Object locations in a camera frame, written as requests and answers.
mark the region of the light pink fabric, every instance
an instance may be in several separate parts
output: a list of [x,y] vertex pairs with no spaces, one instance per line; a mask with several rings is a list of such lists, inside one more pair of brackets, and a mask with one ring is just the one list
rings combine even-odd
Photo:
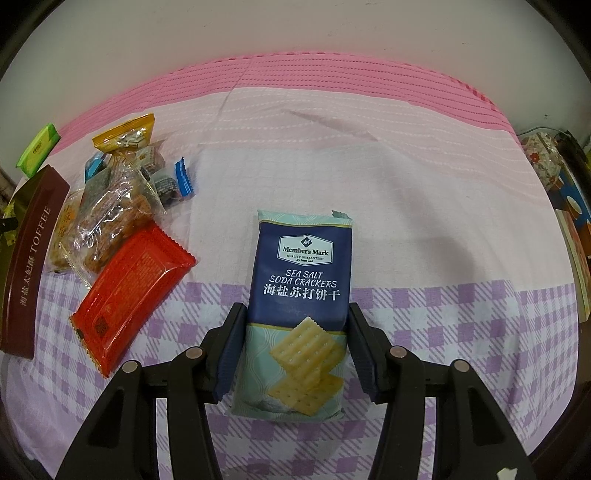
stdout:
[[499,109],[473,87],[400,62],[337,53],[239,57],[186,67],[111,97],[64,126],[54,153],[134,112],[239,87],[328,90],[403,100],[467,124],[515,135]]

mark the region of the cracker image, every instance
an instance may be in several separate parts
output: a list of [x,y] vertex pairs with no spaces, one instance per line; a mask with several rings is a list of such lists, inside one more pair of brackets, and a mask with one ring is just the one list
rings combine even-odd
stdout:
[[306,317],[269,352],[287,375],[311,390],[344,357],[344,349],[314,320]]
[[343,379],[334,375],[322,377],[319,384],[309,391],[305,390],[300,382],[285,377],[273,385],[268,394],[284,405],[311,417],[342,387]]

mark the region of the qr code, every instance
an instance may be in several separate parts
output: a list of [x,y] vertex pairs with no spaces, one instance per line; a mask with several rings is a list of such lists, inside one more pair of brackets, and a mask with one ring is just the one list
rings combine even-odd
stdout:
[[95,320],[95,332],[99,336],[99,338],[103,338],[107,331],[109,330],[109,325],[107,324],[105,317],[98,317]]

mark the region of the tablecloth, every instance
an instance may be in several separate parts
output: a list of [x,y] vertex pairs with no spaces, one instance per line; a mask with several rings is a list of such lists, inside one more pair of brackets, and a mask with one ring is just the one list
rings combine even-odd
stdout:
[[[121,93],[61,126],[48,162],[72,185],[98,132],[154,112],[153,140],[182,155],[195,197],[163,228],[200,260],[133,341],[124,360],[172,359],[199,344],[234,301],[248,302],[256,209],[347,212],[352,291],[370,324],[420,358],[467,359],[527,452],[574,387],[573,275],[554,212],[495,105],[444,74],[327,53],[226,59]],[[44,273],[35,359],[6,356],[2,394],[23,448],[55,475],[107,380],[68,316],[86,289]],[[385,408],[346,366],[343,419],[270,423],[208,406],[225,478],[366,478]],[[158,460],[171,478],[165,403]],[[420,478],[430,478],[434,402],[426,402]]]

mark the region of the sea salt soda crackers package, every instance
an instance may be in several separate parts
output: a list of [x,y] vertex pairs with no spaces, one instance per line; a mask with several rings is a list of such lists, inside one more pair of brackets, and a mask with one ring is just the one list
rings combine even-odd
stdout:
[[248,324],[232,413],[342,416],[352,220],[259,210]]

